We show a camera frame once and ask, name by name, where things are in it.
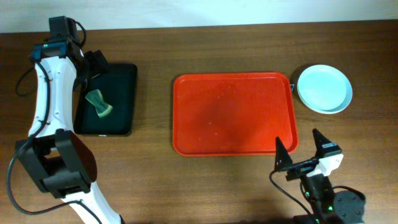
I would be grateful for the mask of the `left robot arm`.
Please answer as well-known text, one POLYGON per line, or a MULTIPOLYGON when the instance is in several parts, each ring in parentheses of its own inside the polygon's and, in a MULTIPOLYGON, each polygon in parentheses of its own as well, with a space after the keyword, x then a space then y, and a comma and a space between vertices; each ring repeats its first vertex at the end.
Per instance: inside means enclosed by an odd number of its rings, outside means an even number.
POLYGON ((106 201, 97 184, 93 153, 73 130, 74 88, 109 71, 103 54, 82 51, 76 20, 58 16, 49 19, 50 37, 37 44, 30 59, 37 74, 35 115, 26 140, 16 142, 6 176, 7 194, 18 211, 39 215, 64 206, 85 223, 123 223, 123 218, 106 201), (11 172, 20 161, 38 189, 62 200, 61 204, 30 212, 15 200, 11 172))

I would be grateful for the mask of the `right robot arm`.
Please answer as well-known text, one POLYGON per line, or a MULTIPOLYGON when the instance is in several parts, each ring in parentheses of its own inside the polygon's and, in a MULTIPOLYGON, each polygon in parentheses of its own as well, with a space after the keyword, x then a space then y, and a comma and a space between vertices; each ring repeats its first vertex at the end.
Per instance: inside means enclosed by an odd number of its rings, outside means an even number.
POLYGON ((289 199, 300 205, 304 215, 296 215, 292 223, 344 224, 364 223, 366 196, 345 185, 332 185, 329 175, 339 168, 343 151, 317 129, 312 130, 316 153, 310 159, 294 163, 280 138, 275 139, 276 155, 274 170, 269 174, 273 186, 289 199), (300 192, 310 204, 307 208, 273 180, 277 172, 285 172, 286 180, 299 180, 300 192))

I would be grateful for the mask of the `black rectangular basin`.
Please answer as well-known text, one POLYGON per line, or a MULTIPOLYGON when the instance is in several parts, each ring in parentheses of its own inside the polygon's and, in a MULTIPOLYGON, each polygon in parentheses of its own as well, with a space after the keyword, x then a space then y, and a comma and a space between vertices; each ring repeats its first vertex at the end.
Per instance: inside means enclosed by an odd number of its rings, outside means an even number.
POLYGON ((73 128, 75 133, 94 136, 127 136, 131 133, 137 86, 137 67, 133 63, 112 63, 109 72, 88 81, 80 92, 73 128), (99 90, 104 101, 113 107, 100 118, 85 98, 99 90))

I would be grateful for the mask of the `green yellow sponge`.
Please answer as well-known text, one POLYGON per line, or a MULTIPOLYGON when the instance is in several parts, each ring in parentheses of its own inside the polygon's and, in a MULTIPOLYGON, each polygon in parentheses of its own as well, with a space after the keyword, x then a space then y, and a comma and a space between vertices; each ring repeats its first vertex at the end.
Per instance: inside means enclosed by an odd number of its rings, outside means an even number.
POLYGON ((95 107, 95 111, 100 118, 109 115, 113 110, 113 107, 104 101, 100 90, 89 91, 85 95, 85 99, 95 107))

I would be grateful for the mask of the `light blue plate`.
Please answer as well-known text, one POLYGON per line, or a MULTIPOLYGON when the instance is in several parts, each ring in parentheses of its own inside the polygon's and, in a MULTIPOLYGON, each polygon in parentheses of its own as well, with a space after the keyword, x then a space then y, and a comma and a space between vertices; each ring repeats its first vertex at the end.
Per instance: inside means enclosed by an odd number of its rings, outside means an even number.
POLYGON ((312 65, 298 77, 297 93, 302 103, 321 114, 345 110, 353 99, 353 88, 344 73, 329 65, 312 65))

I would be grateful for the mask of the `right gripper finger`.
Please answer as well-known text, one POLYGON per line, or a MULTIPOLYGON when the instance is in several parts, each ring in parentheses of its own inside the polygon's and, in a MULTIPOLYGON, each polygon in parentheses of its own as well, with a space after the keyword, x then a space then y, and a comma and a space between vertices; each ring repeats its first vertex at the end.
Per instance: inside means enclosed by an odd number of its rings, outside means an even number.
POLYGON ((312 130, 312 134, 313 134, 315 146, 317 149, 315 155, 317 157, 324 157, 325 153, 324 153, 323 145, 326 144, 324 135, 321 132, 319 132, 319 130, 316 128, 314 128, 312 130))
POLYGON ((274 170, 275 171, 285 170, 286 168, 288 168, 293 164, 293 161, 279 137, 276 137, 275 145, 276 145, 276 154, 275 154, 274 170))

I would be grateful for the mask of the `red plastic tray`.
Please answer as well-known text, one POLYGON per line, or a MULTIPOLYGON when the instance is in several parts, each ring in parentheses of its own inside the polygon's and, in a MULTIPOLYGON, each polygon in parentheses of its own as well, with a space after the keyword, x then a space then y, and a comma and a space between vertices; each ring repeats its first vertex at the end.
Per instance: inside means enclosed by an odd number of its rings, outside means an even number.
POLYGON ((172 144, 181 156, 274 155, 299 144, 289 79, 279 72, 187 73, 173 83, 172 144))

